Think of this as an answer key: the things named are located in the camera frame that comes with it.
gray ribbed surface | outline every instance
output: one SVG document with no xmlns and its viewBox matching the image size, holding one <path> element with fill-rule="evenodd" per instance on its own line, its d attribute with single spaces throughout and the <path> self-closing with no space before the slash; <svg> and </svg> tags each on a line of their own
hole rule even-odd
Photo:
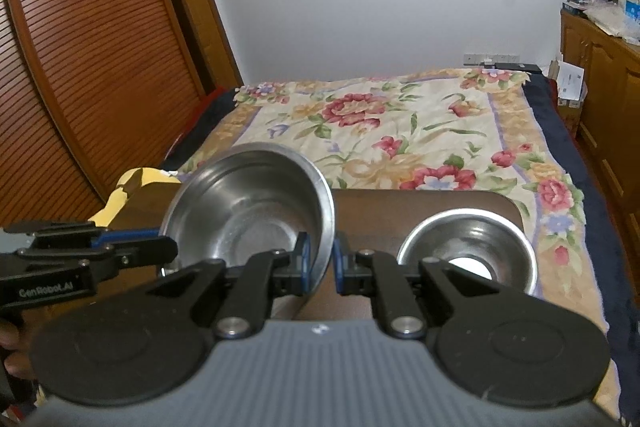
<svg viewBox="0 0 640 427">
<path fill-rule="evenodd" d="M 170 394 L 133 407 L 51 400 L 36 427 L 582 427 L 617 425 L 583 403 L 522 411 L 481 401 L 440 372 L 424 346 L 391 339 L 371 320 L 267 323 L 252 339 L 218 344 Z"/>
</svg>

floral bedspread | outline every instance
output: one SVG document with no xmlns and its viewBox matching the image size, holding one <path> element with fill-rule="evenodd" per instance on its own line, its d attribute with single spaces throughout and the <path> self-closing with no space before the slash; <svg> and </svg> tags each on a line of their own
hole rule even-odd
<svg viewBox="0 0 640 427">
<path fill-rule="evenodd" d="M 606 331 L 583 194 L 548 151 L 522 91 L 528 80 L 517 71 L 441 70 L 244 86 L 238 107 L 181 171 L 236 143 L 273 141 L 305 154 L 332 187 L 498 192 L 522 214 L 539 296 Z M 597 400 L 615 417 L 618 394 L 611 364 Z"/>
</svg>

large metal bowl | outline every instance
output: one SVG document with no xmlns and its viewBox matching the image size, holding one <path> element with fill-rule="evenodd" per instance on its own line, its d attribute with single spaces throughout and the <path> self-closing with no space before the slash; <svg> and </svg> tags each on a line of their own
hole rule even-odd
<svg viewBox="0 0 640 427">
<path fill-rule="evenodd" d="M 425 219 L 404 240 L 399 264 L 436 257 L 532 295 L 536 254 L 521 229 L 477 208 L 457 208 Z"/>
<path fill-rule="evenodd" d="M 184 184 L 161 233 L 178 244 L 178 257 L 162 273 L 224 259 L 240 266 L 266 250 L 292 250 L 298 232 L 310 236 L 310 292 L 331 258 L 335 211 L 324 176 L 302 154 L 262 142 L 213 156 Z M 304 299 L 277 299 L 273 315 L 287 318 Z"/>
</svg>

white paper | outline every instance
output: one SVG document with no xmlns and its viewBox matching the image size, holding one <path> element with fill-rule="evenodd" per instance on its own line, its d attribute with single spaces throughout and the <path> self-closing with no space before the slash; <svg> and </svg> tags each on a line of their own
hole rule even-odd
<svg viewBox="0 0 640 427">
<path fill-rule="evenodd" d="M 584 70 L 568 62 L 560 62 L 558 73 L 558 97 L 567 100 L 580 100 Z"/>
</svg>

bowl rim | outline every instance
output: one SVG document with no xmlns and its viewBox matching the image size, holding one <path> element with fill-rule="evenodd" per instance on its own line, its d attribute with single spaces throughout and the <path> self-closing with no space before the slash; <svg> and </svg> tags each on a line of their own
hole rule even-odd
<svg viewBox="0 0 640 427">
<path fill-rule="evenodd" d="M 269 152 L 284 156 L 303 170 L 309 178 L 309 181 L 311 181 L 314 190 L 316 191 L 316 195 L 318 195 L 322 214 L 322 228 L 318 242 L 318 252 L 316 253 L 316 258 L 309 270 L 309 292 L 305 296 L 305 298 L 308 298 L 318 289 L 318 286 L 322 282 L 324 274 L 326 273 L 329 261 L 331 260 L 332 246 L 335 237 L 335 205 L 334 197 L 331 194 L 331 188 L 329 188 L 329 184 L 326 182 L 326 179 L 324 179 L 320 169 L 318 169 L 318 167 L 316 167 L 309 158 L 291 147 L 277 143 L 248 142 L 234 145 L 229 149 L 214 154 L 205 160 L 195 171 L 193 171 L 189 179 L 178 189 L 174 199 L 169 205 L 169 208 L 164 213 L 162 225 L 160 226 L 160 234 L 166 235 L 172 216 L 174 215 L 175 209 L 177 208 L 182 195 L 190 190 L 190 187 L 193 187 L 193 185 L 200 181 L 200 176 L 198 176 L 199 173 L 203 174 L 209 166 L 221 160 L 246 152 Z"/>
<path fill-rule="evenodd" d="M 437 214 L 434 214 L 433 216 L 427 217 L 426 219 L 418 223 L 418 225 L 416 225 L 415 228 L 411 232 L 409 232 L 409 235 L 407 235 L 402 242 L 402 245 L 398 249 L 398 264 L 403 264 L 403 261 L 405 261 L 405 257 L 408 255 L 409 249 L 413 246 L 416 239 L 420 235 L 422 235 L 425 230 L 433 228 L 434 225 L 438 224 L 441 221 L 448 221 L 452 217 L 479 217 L 482 219 L 487 219 L 507 229 L 508 232 L 511 232 L 516 237 L 518 242 L 524 247 L 524 250 L 529 257 L 531 272 L 529 274 L 529 277 L 527 278 L 527 285 L 526 288 L 524 288 L 524 292 L 528 295 L 533 295 L 536 289 L 536 285 L 538 284 L 538 260 L 536 259 L 536 252 L 533 250 L 533 246 L 531 245 L 525 233 L 518 226 L 516 226 L 516 224 L 514 224 L 506 217 L 503 217 L 500 214 L 496 214 L 495 212 L 491 212 L 489 210 L 482 210 L 480 208 L 453 208 L 451 210 L 444 210 L 443 212 L 439 212 Z"/>
</svg>

